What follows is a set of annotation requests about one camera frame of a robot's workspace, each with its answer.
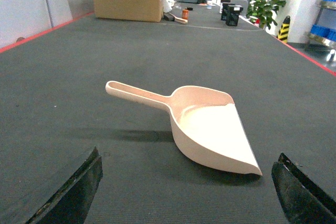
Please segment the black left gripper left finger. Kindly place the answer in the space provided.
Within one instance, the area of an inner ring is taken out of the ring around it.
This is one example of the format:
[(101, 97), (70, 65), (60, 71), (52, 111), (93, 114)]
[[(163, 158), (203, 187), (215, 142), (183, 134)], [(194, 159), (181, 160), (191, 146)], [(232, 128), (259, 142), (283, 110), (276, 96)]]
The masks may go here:
[(94, 147), (27, 223), (84, 223), (102, 177), (102, 157)]

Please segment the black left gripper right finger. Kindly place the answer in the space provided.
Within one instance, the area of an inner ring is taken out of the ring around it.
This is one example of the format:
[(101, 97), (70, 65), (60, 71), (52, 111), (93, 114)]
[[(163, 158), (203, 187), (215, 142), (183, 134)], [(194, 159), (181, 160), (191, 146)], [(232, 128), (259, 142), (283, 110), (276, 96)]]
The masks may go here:
[(335, 200), (285, 153), (273, 163), (271, 177), (289, 223), (335, 223)]

